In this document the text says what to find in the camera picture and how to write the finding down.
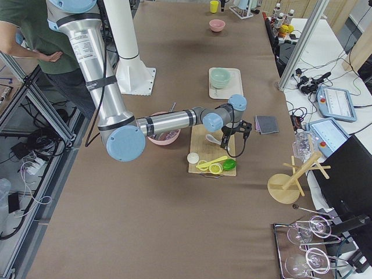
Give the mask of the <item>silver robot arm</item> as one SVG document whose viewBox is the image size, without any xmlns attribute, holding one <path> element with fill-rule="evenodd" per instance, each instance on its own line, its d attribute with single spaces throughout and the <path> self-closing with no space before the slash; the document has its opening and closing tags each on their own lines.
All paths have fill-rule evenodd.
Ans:
<svg viewBox="0 0 372 279">
<path fill-rule="evenodd" d="M 70 41 L 112 158 L 132 161 L 144 151 L 147 137 L 200 124 L 210 132 L 222 131 L 222 148 L 235 133 L 249 137 L 252 125 L 242 118 L 247 105 L 242 95 L 232 95 L 215 109 L 195 107 L 139 119 L 126 108 L 123 94 L 150 95 L 156 74 L 140 58 L 128 1 L 105 1 L 103 8 L 96 1 L 48 1 L 46 6 L 49 27 Z"/>
</svg>

